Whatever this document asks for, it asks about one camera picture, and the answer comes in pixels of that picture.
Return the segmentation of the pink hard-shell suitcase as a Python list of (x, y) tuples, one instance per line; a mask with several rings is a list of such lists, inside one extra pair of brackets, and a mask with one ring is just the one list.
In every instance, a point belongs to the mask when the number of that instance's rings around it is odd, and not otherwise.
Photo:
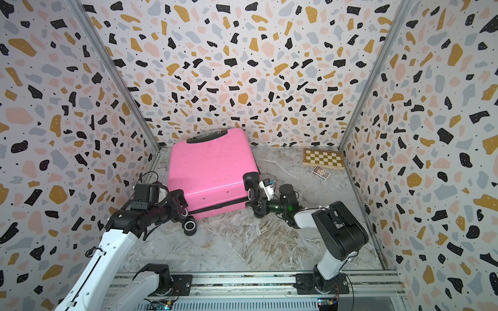
[(177, 220), (187, 236), (197, 232), (197, 220), (244, 209), (263, 196), (258, 166), (240, 128), (198, 134), (175, 144), (167, 186), (184, 194), (186, 208)]

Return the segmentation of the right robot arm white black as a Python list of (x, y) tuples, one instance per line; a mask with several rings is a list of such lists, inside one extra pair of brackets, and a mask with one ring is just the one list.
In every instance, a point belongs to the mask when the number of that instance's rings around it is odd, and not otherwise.
[(313, 283), (297, 284), (297, 289), (329, 293), (336, 288), (334, 282), (346, 263), (358, 256), (369, 241), (360, 221), (341, 201), (325, 207), (303, 207), (291, 184), (280, 186), (277, 196), (272, 185), (264, 183), (246, 187), (246, 191), (246, 204), (253, 209), (255, 217), (263, 218), (274, 213), (294, 229), (313, 228), (320, 233), (326, 252), (313, 268)]

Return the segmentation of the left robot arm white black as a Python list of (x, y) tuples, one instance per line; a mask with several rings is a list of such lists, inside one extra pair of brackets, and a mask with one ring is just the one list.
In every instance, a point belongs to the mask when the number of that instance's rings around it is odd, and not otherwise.
[(91, 258), (70, 292), (57, 310), (134, 310), (142, 301), (153, 296), (152, 307), (172, 307), (191, 281), (176, 282), (167, 264), (147, 264), (132, 281), (113, 298), (106, 294), (119, 266), (128, 252), (160, 225), (170, 220), (185, 219), (188, 204), (183, 190), (170, 191), (159, 181), (135, 186), (134, 194), (116, 211), (105, 225), (97, 247), (87, 252)]

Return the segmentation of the purple card box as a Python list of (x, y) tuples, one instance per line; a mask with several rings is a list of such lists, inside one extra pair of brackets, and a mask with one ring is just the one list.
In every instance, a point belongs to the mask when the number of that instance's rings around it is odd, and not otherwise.
[(313, 170), (312, 170), (312, 173), (315, 175), (315, 176), (318, 176), (319, 178), (321, 178), (322, 180), (327, 180), (330, 176), (330, 172), (327, 171), (325, 168), (322, 168), (320, 166), (316, 166)]

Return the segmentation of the wooden chessboard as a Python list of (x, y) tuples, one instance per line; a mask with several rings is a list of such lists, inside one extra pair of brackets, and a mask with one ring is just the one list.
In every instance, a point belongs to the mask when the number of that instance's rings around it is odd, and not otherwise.
[(342, 153), (323, 149), (303, 149), (303, 165), (335, 170), (344, 170), (346, 168)]

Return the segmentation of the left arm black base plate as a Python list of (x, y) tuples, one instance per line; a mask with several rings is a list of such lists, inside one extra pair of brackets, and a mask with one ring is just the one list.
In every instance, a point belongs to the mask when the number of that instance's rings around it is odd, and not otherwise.
[(156, 290), (150, 294), (154, 299), (172, 299), (187, 297), (190, 294), (193, 282), (192, 274), (173, 274), (166, 290)]

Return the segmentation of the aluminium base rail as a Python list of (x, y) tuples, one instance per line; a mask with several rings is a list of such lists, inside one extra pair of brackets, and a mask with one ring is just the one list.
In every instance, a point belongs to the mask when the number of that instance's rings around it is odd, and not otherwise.
[(298, 295), (296, 274), (310, 272), (186, 272), (193, 282), (187, 297), (170, 308), (136, 310), (410, 310), (398, 274), (390, 270), (346, 270), (349, 294)]

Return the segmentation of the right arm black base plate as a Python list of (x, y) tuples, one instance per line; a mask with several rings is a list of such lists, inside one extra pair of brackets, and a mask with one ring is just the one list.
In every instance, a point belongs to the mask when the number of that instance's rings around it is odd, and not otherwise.
[(346, 274), (339, 273), (330, 280), (325, 280), (319, 273), (298, 273), (293, 284), (298, 295), (336, 295), (349, 294), (350, 288)]

